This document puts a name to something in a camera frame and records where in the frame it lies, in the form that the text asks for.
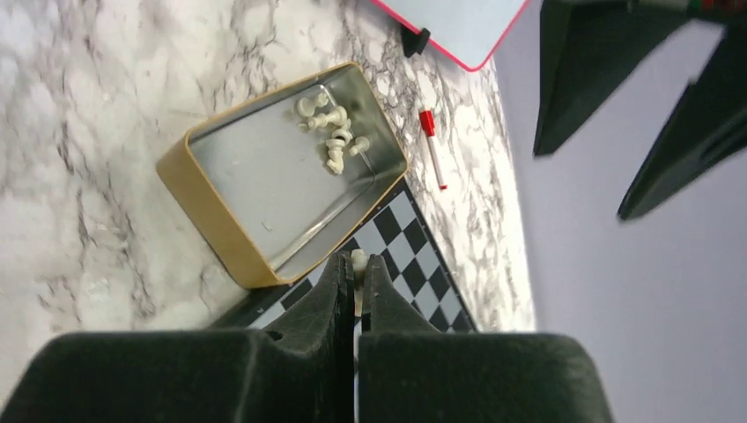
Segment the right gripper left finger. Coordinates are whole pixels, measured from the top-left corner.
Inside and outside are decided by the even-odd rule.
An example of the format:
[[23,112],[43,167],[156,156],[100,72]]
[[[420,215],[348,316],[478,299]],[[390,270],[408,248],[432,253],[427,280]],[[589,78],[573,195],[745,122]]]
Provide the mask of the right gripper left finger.
[[4,422],[351,422],[353,271],[332,255],[317,285],[266,328],[78,332],[31,360]]

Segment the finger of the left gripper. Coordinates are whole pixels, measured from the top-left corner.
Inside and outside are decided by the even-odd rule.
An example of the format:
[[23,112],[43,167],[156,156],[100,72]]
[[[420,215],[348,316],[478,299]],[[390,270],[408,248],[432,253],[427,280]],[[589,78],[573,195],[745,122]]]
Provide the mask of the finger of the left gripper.
[[746,148],[746,29],[730,26],[689,83],[618,208],[640,218]]
[[555,153],[688,20],[627,1],[543,2],[534,155]]

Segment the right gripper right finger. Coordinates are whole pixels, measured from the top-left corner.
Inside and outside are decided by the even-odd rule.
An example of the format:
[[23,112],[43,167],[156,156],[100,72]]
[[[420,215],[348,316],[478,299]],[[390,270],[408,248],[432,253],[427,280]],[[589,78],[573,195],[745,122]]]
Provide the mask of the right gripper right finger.
[[361,421],[612,421],[595,363],[576,339],[442,332],[395,289],[380,256],[368,261],[364,289]]

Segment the white knight piece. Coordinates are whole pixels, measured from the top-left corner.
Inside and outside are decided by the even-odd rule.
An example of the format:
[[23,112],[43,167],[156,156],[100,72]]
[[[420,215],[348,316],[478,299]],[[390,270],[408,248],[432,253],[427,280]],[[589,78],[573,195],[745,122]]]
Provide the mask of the white knight piece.
[[362,317],[365,314],[365,281],[366,268],[369,255],[363,249],[354,249],[351,252],[351,265],[354,277],[354,314]]

